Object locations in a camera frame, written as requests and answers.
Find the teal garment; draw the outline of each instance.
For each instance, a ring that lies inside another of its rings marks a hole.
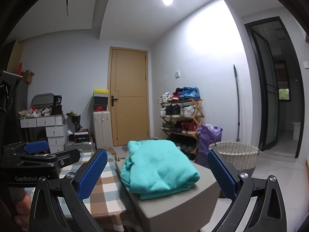
[[[130,193],[152,199],[191,188],[200,179],[189,159],[169,140],[130,141],[120,178]]]

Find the blue pad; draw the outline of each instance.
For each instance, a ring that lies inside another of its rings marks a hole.
[[[107,157],[107,152],[102,150],[78,182],[77,196],[81,201],[89,198],[107,164]]]
[[[236,183],[213,151],[207,153],[207,163],[224,196],[231,200],[236,199]]]
[[[48,149],[49,145],[47,141],[27,143],[27,145],[25,145],[24,147],[24,151],[27,153],[37,153]]]

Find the light switch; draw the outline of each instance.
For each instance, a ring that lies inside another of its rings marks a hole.
[[[304,62],[305,69],[309,69],[309,62]]]

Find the stack of boxes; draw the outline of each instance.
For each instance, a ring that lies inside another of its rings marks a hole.
[[[94,112],[107,111],[109,91],[102,89],[93,90]]]

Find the white bucket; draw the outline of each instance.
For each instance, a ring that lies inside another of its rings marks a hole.
[[[293,130],[293,140],[298,141],[299,139],[299,134],[300,134],[300,122],[293,122],[292,123],[294,126]]]

